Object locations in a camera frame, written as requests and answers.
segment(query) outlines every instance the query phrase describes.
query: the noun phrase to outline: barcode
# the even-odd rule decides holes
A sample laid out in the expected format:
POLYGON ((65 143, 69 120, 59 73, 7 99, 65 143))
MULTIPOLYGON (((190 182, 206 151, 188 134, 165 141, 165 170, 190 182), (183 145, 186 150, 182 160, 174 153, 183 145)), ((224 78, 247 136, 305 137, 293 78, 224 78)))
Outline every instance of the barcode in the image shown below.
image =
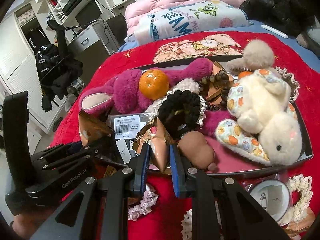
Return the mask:
POLYGON ((128 134, 129 133, 129 125, 117 125, 116 126, 116 134, 128 134))

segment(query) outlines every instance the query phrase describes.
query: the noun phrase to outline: black crocheted item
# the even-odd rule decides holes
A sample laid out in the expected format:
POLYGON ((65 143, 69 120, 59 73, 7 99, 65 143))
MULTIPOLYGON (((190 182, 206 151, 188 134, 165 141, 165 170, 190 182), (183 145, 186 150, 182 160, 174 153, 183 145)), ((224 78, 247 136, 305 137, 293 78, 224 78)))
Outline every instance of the black crocheted item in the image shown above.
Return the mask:
POLYGON ((180 138, 182 133, 193 131, 197 126, 200 113, 200 98, 189 90, 177 90, 167 96, 167 99, 159 107, 158 118, 166 130, 174 138, 180 138), (178 127, 186 124, 186 127, 178 131, 178 127))

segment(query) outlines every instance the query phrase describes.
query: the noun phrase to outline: metal screw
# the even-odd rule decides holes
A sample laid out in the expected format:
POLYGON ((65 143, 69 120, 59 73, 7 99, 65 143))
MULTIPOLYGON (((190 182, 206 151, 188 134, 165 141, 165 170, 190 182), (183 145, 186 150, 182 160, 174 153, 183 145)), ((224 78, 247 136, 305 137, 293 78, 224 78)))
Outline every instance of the metal screw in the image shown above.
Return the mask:
POLYGON ((232 185, 235 182, 235 180, 233 178, 226 178, 224 181, 229 185, 232 185))
POLYGON ((190 174, 196 174, 198 171, 197 171, 196 168, 191 167, 191 168, 188 169, 188 172, 189 172, 190 174))
POLYGON ((131 171, 132 171, 132 169, 129 168, 129 167, 122 169, 122 172, 123 172, 124 174, 129 174, 129 173, 131 173, 131 171))
POLYGON ((95 181, 94 177, 87 177, 85 180, 86 184, 92 184, 95 181))

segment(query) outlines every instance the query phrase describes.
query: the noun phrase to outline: drawer handle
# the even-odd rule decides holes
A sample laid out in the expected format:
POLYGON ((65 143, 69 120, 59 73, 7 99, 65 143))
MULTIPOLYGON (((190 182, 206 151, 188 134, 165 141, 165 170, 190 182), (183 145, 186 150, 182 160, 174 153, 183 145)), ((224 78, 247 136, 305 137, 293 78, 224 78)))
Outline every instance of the drawer handle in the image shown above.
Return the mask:
POLYGON ((84 44, 85 41, 87 41, 87 43, 88 43, 88 42, 89 42, 89 38, 86 38, 84 41, 81 42, 81 44, 82 44, 83 46, 87 45, 87 43, 84 44))

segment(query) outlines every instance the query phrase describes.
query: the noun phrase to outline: pink crocheted scrunchie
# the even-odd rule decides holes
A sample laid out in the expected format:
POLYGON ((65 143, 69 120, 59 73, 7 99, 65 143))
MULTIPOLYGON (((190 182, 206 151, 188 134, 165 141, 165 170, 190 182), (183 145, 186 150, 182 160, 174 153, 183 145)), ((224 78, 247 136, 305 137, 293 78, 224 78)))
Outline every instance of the pink crocheted scrunchie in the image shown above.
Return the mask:
POLYGON ((155 193, 155 189, 147 184, 146 191, 143 195, 140 204, 128 209, 128 220, 136 221, 140 215, 147 215, 152 210, 151 207, 156 204, 158 196, 155 193))

